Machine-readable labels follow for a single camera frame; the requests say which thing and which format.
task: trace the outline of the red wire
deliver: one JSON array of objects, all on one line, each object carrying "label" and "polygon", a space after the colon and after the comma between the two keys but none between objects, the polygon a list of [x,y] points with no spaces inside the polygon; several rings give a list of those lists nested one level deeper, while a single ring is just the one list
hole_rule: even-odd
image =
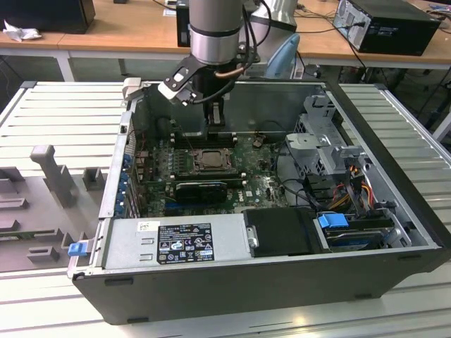
[{"label": "red wire", "polygon": [[341,187],[344,187],[344,186],[345,186],[344,184],[339,184],[339,185],[333,190],[333,200],[332,200],[332,201],[334,201],[334,200],[337,198],[336,194],[337,194],[338,188],[341,188]]}]

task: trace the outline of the blue release tab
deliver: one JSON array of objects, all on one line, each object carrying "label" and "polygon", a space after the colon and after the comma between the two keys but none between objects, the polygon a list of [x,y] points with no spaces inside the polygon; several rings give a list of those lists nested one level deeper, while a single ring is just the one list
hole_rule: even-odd
[{"label": "blue release tab", "polygon": [[318,217],[319,225],[325,227],[349,227],[345,215],[342,213],[324,213]]},{"label": "blue release tab", "polygon": [[72,256],[87,256],[87,243],[72,243],[69,246],[68,255]]}]

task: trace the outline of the black computer tower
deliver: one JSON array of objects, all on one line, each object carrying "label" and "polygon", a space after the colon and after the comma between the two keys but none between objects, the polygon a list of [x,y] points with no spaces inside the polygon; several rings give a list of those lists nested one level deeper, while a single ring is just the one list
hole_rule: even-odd
[{"label": "black computer tower", "polygon": [[360,53],[420,56],[440,21],[402,0],[341,0],[333,25]]},{"label": "black computer tower", "polygon": [[92,0],[0,0],[0,19],[43,32],[84,34],[94,20]]}]

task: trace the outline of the warning label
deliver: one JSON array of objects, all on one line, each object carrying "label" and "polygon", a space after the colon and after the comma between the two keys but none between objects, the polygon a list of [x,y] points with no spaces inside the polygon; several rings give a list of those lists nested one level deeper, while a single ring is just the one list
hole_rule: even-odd
[{"label": "warning label", "polygon": [[214,261],[211,224],[159,227],[156,257],[160,264]]}]

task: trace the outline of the desk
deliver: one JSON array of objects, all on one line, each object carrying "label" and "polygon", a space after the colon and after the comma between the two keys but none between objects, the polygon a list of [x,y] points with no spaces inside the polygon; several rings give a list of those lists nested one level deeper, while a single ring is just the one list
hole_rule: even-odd
[{"label": "desk", "polygon": [[[412,0],[419,8],[425,1]],[[326,14],[334,11],[336,0],[303,0],[310,11]],[[112,0],[94,0],[96,17],[87,34],[65,35],[44,32],[44,38],[14,42],[0,37],[0,54],[50,56],[56,58],[65,81],[74,81],[71,58],[117,58],[180,60],[188,48],[177,47],[175,17],[163,16],[163,8],[149,0],[130,0],[114,4]],[[298,18],[298,30],[318,31],[331,28],[318,18]],[[299,51],[306,64],[353,65],[359,61],[345,39],[336,31],[303,34]],[[437,31],[423,56],[360,54],[368,67],[448,69],[451,65],[451,35]]]}]

